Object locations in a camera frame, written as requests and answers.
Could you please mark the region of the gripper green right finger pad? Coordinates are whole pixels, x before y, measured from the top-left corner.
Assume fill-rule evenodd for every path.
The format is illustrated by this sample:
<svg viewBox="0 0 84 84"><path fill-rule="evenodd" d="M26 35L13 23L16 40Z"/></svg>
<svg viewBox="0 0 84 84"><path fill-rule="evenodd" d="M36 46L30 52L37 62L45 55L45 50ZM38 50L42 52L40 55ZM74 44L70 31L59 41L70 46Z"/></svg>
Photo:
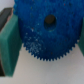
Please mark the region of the gripper green right finger pad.
<svg viewBox="0 0 84 84"><path fill-rule="evenodd" d="M79 48L80 48L82 54L84 54L84 31L83 31L83 30L82 30L82 32L81 32L81 37L80 37L78 46L79 46Z"/></svg>

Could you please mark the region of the gripper green left finger pad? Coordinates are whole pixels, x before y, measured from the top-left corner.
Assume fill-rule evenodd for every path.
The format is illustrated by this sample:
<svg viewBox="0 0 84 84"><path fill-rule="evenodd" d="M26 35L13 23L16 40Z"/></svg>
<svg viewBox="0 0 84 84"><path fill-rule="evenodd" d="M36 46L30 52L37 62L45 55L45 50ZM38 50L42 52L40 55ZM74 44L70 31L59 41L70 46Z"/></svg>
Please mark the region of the gripper green left finger pad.
<svg viewBox="0 0 84 84"><path fill-rule="evenodd" d="M4 8L0 12L0 76L13 75L21 45L18 17L11 8Z"/></svg>

